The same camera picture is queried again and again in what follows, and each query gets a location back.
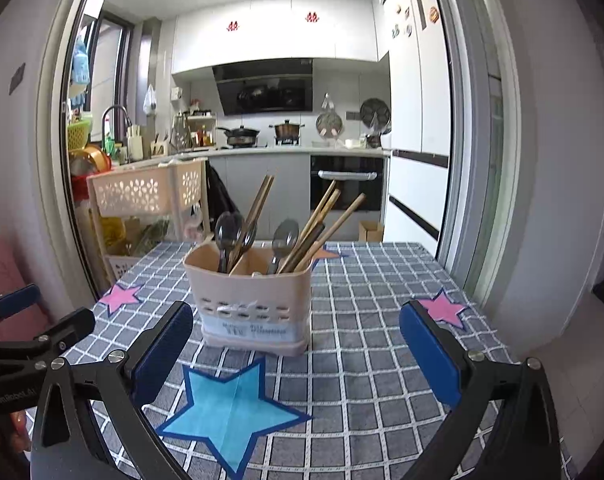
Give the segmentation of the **kitchen faucet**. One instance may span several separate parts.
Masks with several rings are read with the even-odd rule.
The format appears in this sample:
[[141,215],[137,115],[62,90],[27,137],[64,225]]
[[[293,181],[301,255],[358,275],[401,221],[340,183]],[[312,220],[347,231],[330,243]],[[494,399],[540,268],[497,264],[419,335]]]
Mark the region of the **kitchen faucet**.
[[122,104],[113,104],[106,108],[101,115],[101,150],[109,157],[116,154],[116,142],[121,131],[133,125],[127,109]]

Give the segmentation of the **plain bamboo chopstick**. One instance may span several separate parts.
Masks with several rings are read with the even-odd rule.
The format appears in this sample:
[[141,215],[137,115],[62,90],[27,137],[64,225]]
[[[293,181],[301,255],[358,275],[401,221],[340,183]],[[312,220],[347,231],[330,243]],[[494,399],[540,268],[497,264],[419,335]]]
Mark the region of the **plain bamboo chopstick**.
[[313,211],[313,213],[307,220],[305,226],[303,227],[302,231],[300,232],[299,238],[297,239],[296,243],[293,245],[291,252],[289,252],[289,254],[285,257],[285,260],[283,260],[283,263],[279,264],[277,274],[282,272],[282,269],[285,267],[285,265],[288,263],[288,261],[292,257],[293,252],[295,252],[296,249],[299,248],[300,244],[302,243],[302,240],[304,239],[307,232],[311,229],[311,227],[316,222],[317,217],[323,210],[323,207],[326,206],[326,203],[328,203],[328,200],[332,196],[333,191],[335,190],[336,187],[337,187],[337,182],[335,182],[333,180],[330,183],[329,188],[326,190],[325,194],[323,194],[323,198],[320,200],[319,204],[317,205],[317,207],[315,208],[315,210]]

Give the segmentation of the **pink chair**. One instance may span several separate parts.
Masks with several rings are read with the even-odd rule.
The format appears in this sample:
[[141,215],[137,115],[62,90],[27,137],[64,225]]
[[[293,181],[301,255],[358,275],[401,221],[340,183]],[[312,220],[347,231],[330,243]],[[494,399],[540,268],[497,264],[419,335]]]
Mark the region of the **pink chair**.
[[[25,286],[11,247],[0,238],[0,295]],[[49,318],[37,302],[0,322],[0,341],[31,340],[49,326]]]

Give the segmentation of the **beige perforated storage trolley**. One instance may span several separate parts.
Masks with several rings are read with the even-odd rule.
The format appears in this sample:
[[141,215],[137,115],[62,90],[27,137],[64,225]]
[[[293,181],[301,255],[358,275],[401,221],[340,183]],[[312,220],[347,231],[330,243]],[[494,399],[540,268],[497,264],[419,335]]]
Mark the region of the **beige perforated storage trolley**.
[[206,162],[205,157],[173,158],[154,166],[131,166],[87,178],[99,256],[109,284],[114,284],[121,275],[111,264],[113,256],[104,241],[103,218],[166,218],[175,240],[187,242],[193,232],[193,219],[189,214],[195,211],[201,214],[202,235],[211,236]]

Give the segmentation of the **black jacket on trolley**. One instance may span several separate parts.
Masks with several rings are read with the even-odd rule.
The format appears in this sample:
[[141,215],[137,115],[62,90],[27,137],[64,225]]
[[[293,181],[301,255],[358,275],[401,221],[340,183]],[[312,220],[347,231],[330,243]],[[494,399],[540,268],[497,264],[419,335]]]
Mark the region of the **black jacket on trolley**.
[[210,227],[214,234],[218,218],[221,217],[224,212],[236,214],[239,209],[228,194],[226,185],[224,185],[218,172],[211,165],[210,160],[205,163],[205,171],[207,206],[209,206]]

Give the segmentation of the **bronze cooking pot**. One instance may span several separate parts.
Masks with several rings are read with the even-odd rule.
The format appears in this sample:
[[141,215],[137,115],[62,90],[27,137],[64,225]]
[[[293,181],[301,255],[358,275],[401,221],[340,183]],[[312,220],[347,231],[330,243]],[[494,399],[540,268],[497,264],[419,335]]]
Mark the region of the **bronze cooking pot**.
[[274,130],[277,145],[299,145],[303,124],[295,124],[286,119],[281,124],[270,125]]

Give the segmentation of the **black wok on stove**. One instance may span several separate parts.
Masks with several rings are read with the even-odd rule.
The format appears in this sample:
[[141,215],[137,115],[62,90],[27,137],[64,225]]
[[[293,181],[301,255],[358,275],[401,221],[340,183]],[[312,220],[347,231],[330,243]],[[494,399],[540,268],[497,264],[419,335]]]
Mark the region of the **black wok on stove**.
[[231,148],[253,148],[259,136],[259,130],[245,128],[244,126],[235,129],[217,127],[217,130],[224,132],[227,144]]

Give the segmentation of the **pink plastic utensil holder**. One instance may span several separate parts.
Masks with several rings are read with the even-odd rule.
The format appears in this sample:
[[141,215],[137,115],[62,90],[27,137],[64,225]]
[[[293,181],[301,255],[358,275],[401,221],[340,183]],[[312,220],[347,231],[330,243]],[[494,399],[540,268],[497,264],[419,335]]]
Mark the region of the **pink plastic utensil holder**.
[[272,255],[268,247],[253,247],[228,274],[217,271],[219,252],[213,243],[192,248],[183,258],[206,344],[276,356],[306,351],[311,268],[269,274]]

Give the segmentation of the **grey checked tablecloth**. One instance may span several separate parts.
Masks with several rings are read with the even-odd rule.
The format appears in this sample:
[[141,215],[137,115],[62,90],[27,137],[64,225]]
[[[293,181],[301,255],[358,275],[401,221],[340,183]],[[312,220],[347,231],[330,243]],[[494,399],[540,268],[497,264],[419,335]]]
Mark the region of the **grey checked tablecloth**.
[[[129,304],[110,318],[106,307],[96,304],[95,331],[67,352],[70,364],[98,361],[108,351],[131,344],[174,300],[193,304],[180,262],[187,249],[187,244],[162,243],[139,262],[122,263],[116,284],[142,285],[136,294],[139,304]],[[314,419],[274,437],[260,437],[244,478],[402,477],[447,411],[401,342],[399,307],[409,297],[445,292],[448,299],[460,301],[466,307],[460,315],[466,328],[450,330],[462,347],[499,362],[512,361],[486,316],[466,301],[419,244],[338,243],[329,249],[343,256],[320,261],[311,271],[309,350],[293,358],[265,358],[266,393],[290,401]],[[197,318],[157,400],[144,407],[153,426],[186,403],[178,365],[221,377],[261,356],[208,346]]]

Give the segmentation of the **cardboard box on floor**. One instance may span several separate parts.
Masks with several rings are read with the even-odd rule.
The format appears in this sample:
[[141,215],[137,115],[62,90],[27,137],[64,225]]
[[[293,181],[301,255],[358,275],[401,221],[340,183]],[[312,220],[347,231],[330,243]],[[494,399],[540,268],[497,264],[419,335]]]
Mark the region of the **cardboard box on floor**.
[[379,221],[360,221],[358,224],[358,240],[366,243],[381,243],[384,236],[384,226]]

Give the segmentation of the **black built-in oven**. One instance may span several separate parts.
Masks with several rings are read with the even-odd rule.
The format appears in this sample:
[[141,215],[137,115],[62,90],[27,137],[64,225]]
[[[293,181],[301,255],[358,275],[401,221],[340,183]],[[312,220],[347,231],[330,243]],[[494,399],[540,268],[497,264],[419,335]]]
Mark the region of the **black built-in oven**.
[[358,211],[380,211],[384,188],[385,162],[380,157],[311,156],[311,209],[315,209],[332,182],[341,195],[334,210],[345,210],[364,193]]

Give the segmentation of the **white refrigerator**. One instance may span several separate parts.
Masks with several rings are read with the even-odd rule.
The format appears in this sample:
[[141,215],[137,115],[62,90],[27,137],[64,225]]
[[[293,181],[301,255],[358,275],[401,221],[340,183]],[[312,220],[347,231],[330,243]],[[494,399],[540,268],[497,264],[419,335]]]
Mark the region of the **white refrigerator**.
[[451,161],[451,68],[439,0],[384,0],[391,81],[384,240],[439,250]]

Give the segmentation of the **yellow patterned chopstick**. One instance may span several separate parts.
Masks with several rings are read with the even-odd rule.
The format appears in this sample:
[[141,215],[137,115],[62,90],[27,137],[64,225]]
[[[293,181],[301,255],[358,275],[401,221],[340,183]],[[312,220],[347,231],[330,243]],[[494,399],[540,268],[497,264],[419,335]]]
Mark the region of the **yellow patterned chopstick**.
[[331,211],[333,205],[337,202],[340,195],[341,195],[341,191],[338,189],[338,187],[336,187],[335,190],[333,191],[332,196],[329,198],[328,203],[326,203],[326,206],[323,207],[323,210],[317,217],[316,222],[311,227],[311,229],[307,232],[307,234],[304,237],[304,239],[302,240],[302,243],[300,244],[299,248],[297,248],[296,251],[293,252],[292,257],[290,258],[288,263],[285,265],[285,267],[282,269],[281,273],[289,273],[289,272],[294,271],[296,263],[300,260],[300,258],[302,258],[303,252],[305,252],[305,250],[309,246],[311,246],[313,239],[316,236],[318,236],[319,233],[323,230],[323,222],[325,221],[327,214],[329,214],[329,212]]

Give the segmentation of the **black range hood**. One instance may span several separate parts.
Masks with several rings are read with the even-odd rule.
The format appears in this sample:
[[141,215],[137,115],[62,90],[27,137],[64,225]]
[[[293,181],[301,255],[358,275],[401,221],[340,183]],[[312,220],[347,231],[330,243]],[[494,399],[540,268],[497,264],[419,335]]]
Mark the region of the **black range hood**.
[[215,65],[224,114],[256,115],[313,110],[312,58],[267,58]]

